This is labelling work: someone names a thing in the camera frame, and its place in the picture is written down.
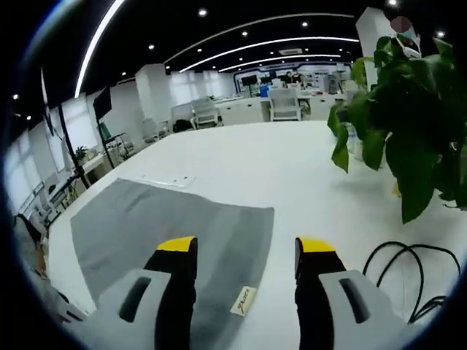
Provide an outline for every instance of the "black cable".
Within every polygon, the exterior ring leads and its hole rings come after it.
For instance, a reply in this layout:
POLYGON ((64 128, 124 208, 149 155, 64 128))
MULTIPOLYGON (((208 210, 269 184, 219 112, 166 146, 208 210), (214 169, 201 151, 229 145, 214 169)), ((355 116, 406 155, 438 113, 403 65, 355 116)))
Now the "black cable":
POLYGON ((374 258, 374 255, 382 248, 386 247, 386 246, 391 246, 391 245, 396 245, 396 246, 401 246, 402 247, 402 250, 399 251, 397 254, 395 254, 395 256, 390 260, 390 262, 386 265, 385 269, 383 270, 383 272, 381 273, 381 276, 379 277, 378 279, 378 282, 377 282, 377 287, 379 287, 382 283, 382 279, 384 278, 385 274, 387 273, 387 271, 389 270, 389 267, 395 262, 395 260, 401 256, 403 253, 405 252, 410 252, 415 260, 417 261, 417 264, 419 266, 419 269, 420 269, 420 288, 419 288, 419 292, 418 292, 418 296, 417 296, 417 301, 415 303, 415 307, 414 307, 414 310, 412 312, 412 315, 410 316, 409 318, 409 322, 408 323, 413 323, 413 322, 416 322, 418 319, 421 319, 422 317, 424 317, 424 315, 426 315, 427 313, 429 313, 430 311, 432 311, 433 309, 435 309, 436 307, 438 306, 442 306, 443 302, 445 301, 446 297, 445 296, 437 296, 437 297, 433 297, 432 299, 430 299, 420 310, 418 310, 418 306, 420 304, 420 300, 421 300, 421 297, 422 297, 422 292, 423 292, 423 285, 424 285, 424 280, 425 280, 425 276, 424 276, 424 273, 423 273, 423 266, 422 266, 422 263, 420 261, 420 258, 418 257, 417 253, 414 252, 414 250, 412 248, 426 248, 426 249, 432 249, 432 250, 436 250, 436 251, 439 251, 439 252, 444 252, 444 253, 447 253, 449 254, 452 259, 454 260, 457 268, 458 268, 458 273, 460 275, 460 264, 458 262, 458 259, 456 258, 456 256, 454 255, 454 253, 452 253, 450 250, 448 249, 444 249, 444 248, 439 248, 437 246, 430 246, 430 245, 427 245, 427 244, 412 244, 411 246, 407 246, 406 244, 403 244, 401 242, 397 242, 397 241, 390 241, 390 242, 386 242, 386 243, 383 243, 383 244, 380 244, 369 256, 369 258, 367 259, 366 261, 366 264, 365 264, 365 267, 363 268, 363 275, 366 275, 366 272, 368 270, 368 267, 369 267, 369 263, 371 262, 371 260, 374 258))

